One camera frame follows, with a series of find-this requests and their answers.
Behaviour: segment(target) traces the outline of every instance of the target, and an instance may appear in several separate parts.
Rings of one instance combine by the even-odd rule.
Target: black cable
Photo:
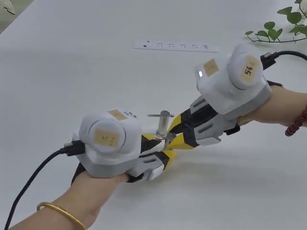
[[[30,179],[27,181],[27,183],[25,184],[25,186],[22,188],[22,190],[20,191],[20,193],[18,194],[18,196],[16,197],[16,199],[13,202],[13,205],[11,207],[10,210],[10,214],[9,217],[6,221],[5,224],[5,228],[4,230],[9,230],[15,209],[18,205],[18,202],[20,201],[21,197],[24,195],[24,193],[27,191],[27,189],[29,188],[29,186],[32,184],[33,180],[37,177],[37,175],[39,174],[39,172],[56,156],[59,156],[61,154],[66,153],[67,156],[76,156],[76,155],[80,155],[80,154],[84,154],[85,153],[85,144],[80,141],[80,140],[74,140],[71,143],[65,144],[64,148],[61,148],[60,150],[52,153],[49,157],[46,158],[46,160],[44,160],[40,166],[35,170],[35,172],[32,174],[32,176],[30,177]]]
[[[266,70],[267,68],[274,65],[276,63],[275,59],[282,55],[297,56],[307,61],[307,55],[302,54],[297,51],[280,51],[280,52],[275,52],[275,53],[267,53],[260,57],[262,65],[263,65],[263,70]]]
[[[33,180],[36,178],[36,176],[39,174],[39,172],[46,166],[46,164],[48,164],[53,158],[55,158],[56,156],[59,156],[63,153],[65,153],[65,149],[60,149],[54,153],[52,153],[49,157],[46,158],[46,160],[44,160],[40,166],[35,170],[35,172],[32,174],[32,176],[30,177],[30,179],[28,180],[28,182],[25,184],[25,186],[22,188],[22,190],[20,191],[20,193],[18,194],[18,196],[16,197],[16,199],[14,200],[14,203],[11,207],[10,210],[10,214],[9,217],[6,221],[5,224],[5,228],[4,230],[8,230],[15,212],[15,209],[17,207],[18,202],[20,201],[21,197],[24,195],[24,193],[27,191],[27,189],[29,188],[29,186],[31,185],[31,183],[33,182]]]
[[[276,57],[279,57],[281,55],[293,55],[293,56],[300,57],[307,61],[307,55],[302,54],[300,52],[296,52],[296,51],[280,51],[276,53]]]

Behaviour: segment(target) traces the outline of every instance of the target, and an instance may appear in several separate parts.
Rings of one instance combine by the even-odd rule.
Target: leaf
[[[307,35],[307,26],[300,27],[299,32],[301,32],[304,35]]]
[[[279,36],[282,34],[283,29],[279,29],[276,33],[277,33],[277,38],[279,38]]]
[[[247,31],[247,32],[245,33],[245,35],[246,35],[246,36],[251,35],[253,32],[254,32],[254,31]]]
[[[279,10],[277,13],[288,15],[292,11],[292,6],[286,7],[284,9]]]
[[[268,30],[268,35],[273,41],[275,41],[282,34],[282,32],[283,32],[283,29],[279,29],[278,31],[274,29],[270,29]]]
[[[265,32],[264,30],[260,30],[258,31],[258,33],[256,33],[257,36],[262,36],[262,37],[267,37],[269,38],[269,35],[267,32]]]
[[[295,34],[297,34],[297,33],[299,33],[300,31],[300,28],[303,28],[303,27],[305,27],[305,25],[298,25],[298,26],[296,26],[296,27],[294,27],[289,33],[295,33]]]
[[[273,29],[275,26],[275,22],[267,22],[264,24],[264,28],[266,28],[267,30]]]
[[[296,25],[302,20],[302,15],[299,12],[293,12],[287,15],[287,20],[289,23]]]

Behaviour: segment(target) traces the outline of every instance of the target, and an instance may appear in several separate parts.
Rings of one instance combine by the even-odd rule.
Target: black strap
[[[273,82],[273,81],[270,81],[270,80],[267,80],[267,82],[270,86],[276,85],[276,86],[283,88],[283,85],[281,85],[280,83],[276,83],[276,82]],[[224,132],[226,133],[226,135],[232,135],[232,134],[240,131],[240,129],[241,129],[241,127],[238,124],[236,124],[236,126],[234,128],[229,129],[229,130],[225,130]]]
[[[83,173],[85,171],[85,168],[83,167],[83,165],[81,165],[81,163],[78,164],[78,167],[76,169],[76,172],[71,180],[71,184],[75,181],[75,179],[77,178],[77,176],[79,176],[81,173]]]
[[[139,175],[138,177],[133,177],[133,176],[129,175],[129,180],[127,181],[127,183],[137,182],[137,181],[143,179],[143,177],[144,177],[143,173],[141,175]]]

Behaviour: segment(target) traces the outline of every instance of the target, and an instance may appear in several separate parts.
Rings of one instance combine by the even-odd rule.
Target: white device housing
[[[85,143],[86,155],[93,164],[111,166],[138,159],[141,135],[141,125],[135,116],[116,108],[100,115],[85,116],[77,136]]]
[[[267,84],[262,74],[259,55],[247,45],[238,45],[231,57],[214,58],[195,67],[199,92],[221,115],[254,99]]]

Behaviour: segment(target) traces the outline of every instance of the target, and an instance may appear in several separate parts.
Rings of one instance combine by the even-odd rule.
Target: gray device housing
[[[267,82],[258,95],[248,103],[225,115],[217,114],[211,120],[197,126],[194,128],[196,142],[202,145],[202,143],[205,143],[205,140],[209,138],[214,138],[216,142],[221,142],[219,137],[223,135],[225,130],[234,128],[240,116],[246,115],[261,107],[269,99],[271,93],[271,87]],[[190,105],[191,114],[207,105],[208,102],[206,102],[206,100],[200,96]]]
[[[149,178],[155,169],[164,165],[155,155],[137,158],[115,165],[96,164],[91,161],[87,154],[77,155],[77,158],[86,171],[94,178],[111,178],[123,173],[128,173],[133,177],[144,174],[144,176]]]

